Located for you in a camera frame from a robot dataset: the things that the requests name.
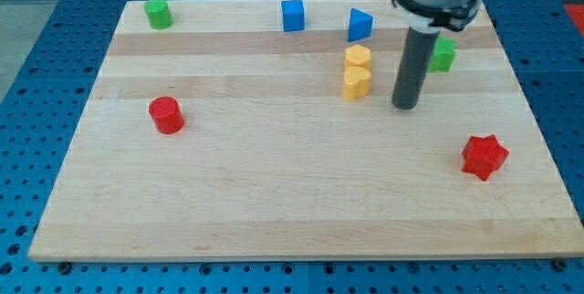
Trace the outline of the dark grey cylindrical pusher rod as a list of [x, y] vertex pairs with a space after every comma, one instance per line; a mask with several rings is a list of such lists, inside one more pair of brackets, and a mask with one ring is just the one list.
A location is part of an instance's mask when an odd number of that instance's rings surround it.
[[412, 110], [417, 106], [438, 36], [438, 32], [423, 33], [408, 28], [391, 95], [396, 108]]

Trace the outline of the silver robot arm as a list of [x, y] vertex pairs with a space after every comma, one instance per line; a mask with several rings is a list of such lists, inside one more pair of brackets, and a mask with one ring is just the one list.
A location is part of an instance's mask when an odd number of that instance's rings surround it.
[[476, 17], [482, 0], [391, 0], [408, 24], [391, 103], [401, 110], [418, 104], [440, 32], [460, 32]]

